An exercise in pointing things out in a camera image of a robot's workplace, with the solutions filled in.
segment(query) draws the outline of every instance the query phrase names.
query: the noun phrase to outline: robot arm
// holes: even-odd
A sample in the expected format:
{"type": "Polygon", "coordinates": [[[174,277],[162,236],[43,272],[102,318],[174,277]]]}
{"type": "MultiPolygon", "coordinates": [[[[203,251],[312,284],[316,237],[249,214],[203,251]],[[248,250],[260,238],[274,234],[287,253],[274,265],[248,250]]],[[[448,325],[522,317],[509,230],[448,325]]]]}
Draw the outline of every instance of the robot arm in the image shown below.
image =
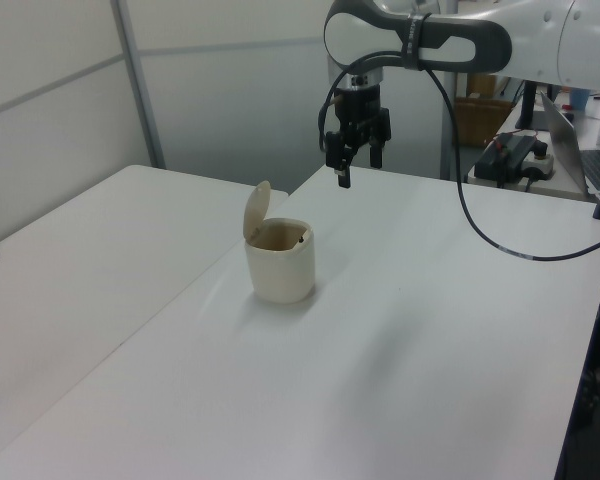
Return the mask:
{"type": "Polygon", "coordinates": [[[600,0],[510,0],[466,16],[396,14],[382,0],[335,0],[324,41],[341,67],[394,50],[402,59],[374,59],[364,71],[499,72],[600,90],[600,0]]]}
{"type": "Polygon", "coordinates": [[[382,166],[382,148],[391,138],[389,112],[380,108],[382,67],[499,72],[600,90],[600,0],[504,0],[497,9],[466,16],[400,13],[396,3],[335,0],[327,15],[330,77],[348,71],[335,90],[340,130],[324,136],[326,164],[340,186],[350,186],[349,165],[366,143],[371,166],[382,166]],[[396,55],[348,68],[377,52],[396,55]]]}

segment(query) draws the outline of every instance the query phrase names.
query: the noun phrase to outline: floor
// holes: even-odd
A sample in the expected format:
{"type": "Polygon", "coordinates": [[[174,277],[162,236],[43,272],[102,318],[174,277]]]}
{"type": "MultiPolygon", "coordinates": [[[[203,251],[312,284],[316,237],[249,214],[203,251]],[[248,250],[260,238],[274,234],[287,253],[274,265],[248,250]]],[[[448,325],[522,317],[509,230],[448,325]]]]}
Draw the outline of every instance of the floor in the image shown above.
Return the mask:
{"type": "Polygon", "coordinates": [[[567,441],[566,476],[556,479],[600,480],[600,399],[594,411],[593,424],[574,433],[567,441]]]}

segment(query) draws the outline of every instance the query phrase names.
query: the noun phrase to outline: white wall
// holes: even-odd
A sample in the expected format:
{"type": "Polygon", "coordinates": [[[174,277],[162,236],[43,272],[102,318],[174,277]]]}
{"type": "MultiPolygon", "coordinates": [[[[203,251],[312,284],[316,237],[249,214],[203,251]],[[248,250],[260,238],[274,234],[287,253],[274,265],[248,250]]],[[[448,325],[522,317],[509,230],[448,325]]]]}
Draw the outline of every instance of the white wall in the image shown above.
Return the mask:
{"type": "Polygon", "coordinates": [[[109,0],[0,0],[0,240],[149,164],[109,0]]]}
{"type": "MultiPolygon", "coordinates": [[[[291,192],[323,165],[331,3],[126,0],[167,168],[291,192]]],[[[430,79],[387,70],[382,102],[386,169],[439,177],[443,109],[430,79]]],[[[366,152],[354,164],[368,165],[366,152]]]]}

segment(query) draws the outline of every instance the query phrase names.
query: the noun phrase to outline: black device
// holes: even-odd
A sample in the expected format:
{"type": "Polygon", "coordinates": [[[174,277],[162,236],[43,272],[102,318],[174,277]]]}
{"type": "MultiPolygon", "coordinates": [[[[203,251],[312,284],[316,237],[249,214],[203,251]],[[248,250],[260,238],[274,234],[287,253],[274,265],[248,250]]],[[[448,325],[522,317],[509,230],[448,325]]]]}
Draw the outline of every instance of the black device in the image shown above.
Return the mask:
{"type": "Polygon", "coordinates": [[[505,183],[519,181],[522,161],[535,144],[534,137],[501,133],[489,144],[476,163],[476,178],[497,182],[499,187],[505,183]]]}
{"type": "Polygon", "coordinates": [[[355,91],[336,89],[334,98],[340,130],[325,136],[326,165],[341,172],[338,184],[349,188],[349,166],[363,145],[370,146],[371,167],[382,168],[382,149],[391,139],[391,122],[389,110],[380,106],[380,85],[355,91]]]}
{"type": "MultiPolygon", "coordinates": [[[[521,130],[549,131],[549,123],[543,111],[534,112],[533,106],[536,102],[536,92],[538,90],[537,82],[524,82],[524,91],[522,93],[522,109],[520,118],[516,122],[516,128],[521,130]]],[[[557,85],[547,87],[547,97],[552,102],[555,101],[560,92],[557,85]]]]}

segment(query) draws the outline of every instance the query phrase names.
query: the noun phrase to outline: white table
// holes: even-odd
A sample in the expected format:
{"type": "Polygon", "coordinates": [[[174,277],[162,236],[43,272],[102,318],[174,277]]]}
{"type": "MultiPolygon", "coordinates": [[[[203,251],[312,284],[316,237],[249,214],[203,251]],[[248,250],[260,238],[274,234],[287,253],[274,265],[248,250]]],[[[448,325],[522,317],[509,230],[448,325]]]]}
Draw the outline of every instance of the white table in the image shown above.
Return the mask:
{"type": "Polygon", "coordinates": [[[0,242],[0,450],[242,237],[252,189],[128,167],[0,242]]]}
{"type": "MultiPolygon", "coordinates": [[[[323,168],[276,212],[314,228],[312,297],[259,301],[236,245],[4,450],[0,479],[552,479],[600,250],[517,259],[454,184],[352,175],[323,168]]],[[[466,196],[510,248],[600,240],[589,203],[466,196]]]]}
{"type": "MultiPolygon", "coordinates": [[[[569,103],[569,94],[560,93],[556,98],[556,104],[562,105],[569,103]]],[[[502,124],[498,133],[513,132],[516,130],[516,122],[520,118],[522,109],[522,101],[518,102],[507,120],[502,124]]],[[[536,96],[534,111],[543,111],[542,101],[539,96],[536,96]]],[[[600,149],[598,142],[598,133],[600,132],[600,101],[589,99],[584,112],[572,112],[574,114],[573,125],[578,135],[578,145],[580,150],[600,149]]],[[[524,130],[516,133],[516,135],[535,135],[533,130],[524,130]]],[[[547,152],[553,155],[553,147],[551,145],[551,136],[549,132],[538,132],[538,140],[545,142],[548,145],[547,152]]],[[[549,195],[560,198],[570,198],[573,200],[591,200],[588,199],[578,188],[571,176],[556,158],[553,163],[553,175],[549,180],[539,180],[531,185],[529,191],[541,195],[549,195]]],[[[469,183],[475,185],[484,185],[494,187],[496,182],[477,178],[474,174],[474,168],[471,169],[468,175],[469,183]]],[[[521,179],[518,183],[507,183],[505,188],[509,190],[524,191],[527,185],[527,178],[521,179]]]]}

